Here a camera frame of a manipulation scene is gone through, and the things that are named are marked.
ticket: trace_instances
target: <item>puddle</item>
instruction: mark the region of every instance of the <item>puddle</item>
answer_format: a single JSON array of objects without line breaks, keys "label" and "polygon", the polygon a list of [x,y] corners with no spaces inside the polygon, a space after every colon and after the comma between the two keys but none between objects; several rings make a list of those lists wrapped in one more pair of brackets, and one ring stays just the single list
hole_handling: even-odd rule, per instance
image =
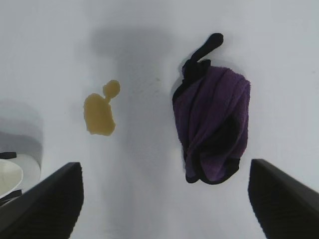
[{"label": "puddle", "polygon": [[115,130],[110,101],[120,92],[120,83],[111,80],[103,87],[105,98],[90,94],[84,102],[84,119],[86,128],[91,134],[110,136]]}]

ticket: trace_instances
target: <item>purple towel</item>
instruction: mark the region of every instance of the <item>purple towel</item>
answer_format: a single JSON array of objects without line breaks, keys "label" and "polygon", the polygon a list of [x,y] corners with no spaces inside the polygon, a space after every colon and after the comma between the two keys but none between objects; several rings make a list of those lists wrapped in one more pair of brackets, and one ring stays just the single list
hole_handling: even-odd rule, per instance
[{"label": "purple towel", "polygon": [[213,34],[193,54],[173,97],[189,183],[224,182],[239,169],[247,146],[250,83],[228,68],[210,66],[209,60],[197,63],[222,42],[221,34]]}]

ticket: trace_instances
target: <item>purple cloth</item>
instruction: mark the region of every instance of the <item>purple cloth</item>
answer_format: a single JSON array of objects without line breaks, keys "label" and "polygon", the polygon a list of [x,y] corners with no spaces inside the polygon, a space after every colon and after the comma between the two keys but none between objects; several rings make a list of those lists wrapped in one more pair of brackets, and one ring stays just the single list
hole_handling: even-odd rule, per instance
[{"label": "purple cloth", "polygon": [[217,184],[238,170],[247,146],[249,99],[243,76],[213,66],[177,97],[173,110],[187,181]]}]

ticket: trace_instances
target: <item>white floor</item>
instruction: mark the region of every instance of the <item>white floor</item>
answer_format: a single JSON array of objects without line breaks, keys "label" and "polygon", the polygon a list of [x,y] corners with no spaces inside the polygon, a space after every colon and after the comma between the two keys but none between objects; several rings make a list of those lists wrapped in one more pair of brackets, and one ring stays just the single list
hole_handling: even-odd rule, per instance
[{"label": "white floor", "polygon": [[[0,148],[42,178],[83,166],[74,239],[263,239],[247,195],[252,158],[319,191],[317,0],[0,0]],[[210,58],[252,84],[249,145],[217,186],[187,184],[171,107],[179,67],[213,32]],[[115,79],[111,137],[83,103]]]}]

